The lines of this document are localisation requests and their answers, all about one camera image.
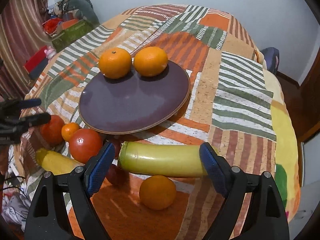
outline brown floor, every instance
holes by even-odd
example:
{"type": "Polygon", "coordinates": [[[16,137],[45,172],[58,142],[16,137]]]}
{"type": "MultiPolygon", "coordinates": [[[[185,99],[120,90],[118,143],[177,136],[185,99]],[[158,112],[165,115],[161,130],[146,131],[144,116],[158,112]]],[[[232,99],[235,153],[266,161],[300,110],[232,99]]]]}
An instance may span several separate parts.
{"type": "Polygon", "coordinates": [[[314,125],[314,122],[308,118],[308,110],[303,107],[303,99],[299,89],[282,77],[277,76],[277,78],[282,87],[292,126],[296,136],[299,137],[308,131],[314,125]]]}

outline plate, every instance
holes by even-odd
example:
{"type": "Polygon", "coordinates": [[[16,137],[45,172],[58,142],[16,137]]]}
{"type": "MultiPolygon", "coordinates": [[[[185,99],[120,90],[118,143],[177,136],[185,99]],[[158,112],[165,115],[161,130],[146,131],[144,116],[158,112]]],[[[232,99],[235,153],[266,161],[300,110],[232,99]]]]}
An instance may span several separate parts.
{"type": "Polygon", "coordinates": [[[134,69],[118,80],[99,72],[87,84],[79,101],[79,114],[89,127],[107,134],[128,134],[149,129],[170,118],[190,94],[187,72],[169,61],[152,78],[134,69]]]}

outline metal screw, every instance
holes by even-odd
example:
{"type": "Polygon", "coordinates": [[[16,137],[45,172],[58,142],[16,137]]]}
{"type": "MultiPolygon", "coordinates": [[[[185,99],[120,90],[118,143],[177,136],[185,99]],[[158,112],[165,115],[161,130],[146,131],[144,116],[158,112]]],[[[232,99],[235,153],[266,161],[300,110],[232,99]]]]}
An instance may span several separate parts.
{"type": "Polygon", "coordinates": [[[75,172],[76,173],[80,173],[80,172],[82,172],[83,171],[83,167],[82,166],[78,166],[78,167],[76,167],[76,169],[75,169],[75,172]]]}
{"type": "Polygon", "coordinates": [[[231,170],[232,170],[234,173],[240,172],[240,168],[239,168],[238,166],[232,166],[232,167],[231,167],[231,170]]]}
{"type": "Polygon", "coordinates": [[[269,171],[265,171],[263,175],[266,176],[267,178],[271,177],[271,173],[269,171]]]}
{"type": "Polygon", "coordinates": [[[45,178],[48,178],[51,176],[51,172],[50,171],[46,171],[43,175],[45,178]]]}

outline patchwork tablecloth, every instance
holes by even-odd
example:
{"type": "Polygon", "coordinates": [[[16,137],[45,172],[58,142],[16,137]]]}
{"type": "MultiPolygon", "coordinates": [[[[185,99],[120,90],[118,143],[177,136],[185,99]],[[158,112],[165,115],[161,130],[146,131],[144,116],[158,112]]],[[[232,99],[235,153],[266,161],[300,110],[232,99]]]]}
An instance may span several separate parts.
{"type": "MultiPolygon", "coordinates": [[[[122,141],[216,146],[230,165],[254,174],[275,176],[288,220],[300,197],[295,134],[281,87],[247,31],[232,15],[193,5],[133,8],[105,22],[54,57],[27,98],[40,97],[42,106],[23,115],[48,111],[65,122],[85,126],[78,102],[99,69],[106,49],[120,47],[132,57],[147,46],[163,48],[170,60],[190,76],[191,95],[169,120],[146,131],[119,136],[122,141]]],[[[38,129],[24,134],[16,147],[21,172],[28,177],[32,198],[44,170],[35,151],[48,145],[38,129]]],[[[70,156],[68,143],[61,153],[70,156]]],[[[104,181],[93,205],[112,239],[202,239],[223,198],[208,178],[174,179],[177,198],[172,206],[152,211],[139,203],[139,187],[147,176],[130,175],[130,185],[115,188],[104,181]]],[[[77,225],[69,194],[65,203],[72,227],[77,225]]],[[[232,236],[239,235],[250,194],[247,194],[232,236]]]]}

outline curtain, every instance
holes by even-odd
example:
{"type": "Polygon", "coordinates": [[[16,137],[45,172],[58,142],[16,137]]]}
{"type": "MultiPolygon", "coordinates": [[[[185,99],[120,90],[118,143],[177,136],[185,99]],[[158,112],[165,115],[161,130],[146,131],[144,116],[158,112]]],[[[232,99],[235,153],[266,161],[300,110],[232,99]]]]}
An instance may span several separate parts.
{"type": "Polygon", "coordinates": [[[42,23],[48,0],[10,0],[0,14],[0,95],[24,98],[30,78],[23,67],[41,47],[51,45],[42,23]]]}

